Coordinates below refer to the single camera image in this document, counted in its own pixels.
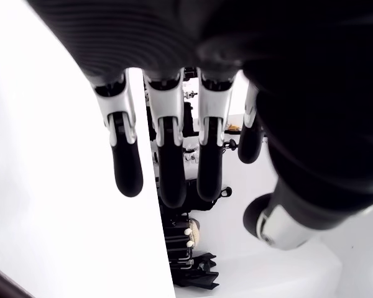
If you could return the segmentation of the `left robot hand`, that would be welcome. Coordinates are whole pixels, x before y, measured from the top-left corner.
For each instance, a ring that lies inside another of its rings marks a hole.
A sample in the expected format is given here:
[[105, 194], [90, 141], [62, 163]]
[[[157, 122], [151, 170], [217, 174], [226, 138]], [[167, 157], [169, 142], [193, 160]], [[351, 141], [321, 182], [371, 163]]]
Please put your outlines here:
[[163, 203], [186, 196], [184, 68], [199, 80], [197, 190], [221, 190], [224, 131], [238, 71], [249, 80], [239, 159], [263, 136], [278, 174], [246, 209], [246, 230], [299, 247], [373, 206], [373, 1], [31, 1], [91, 84], [122, 194], [143, 186], [129, 69], [141, 69]]

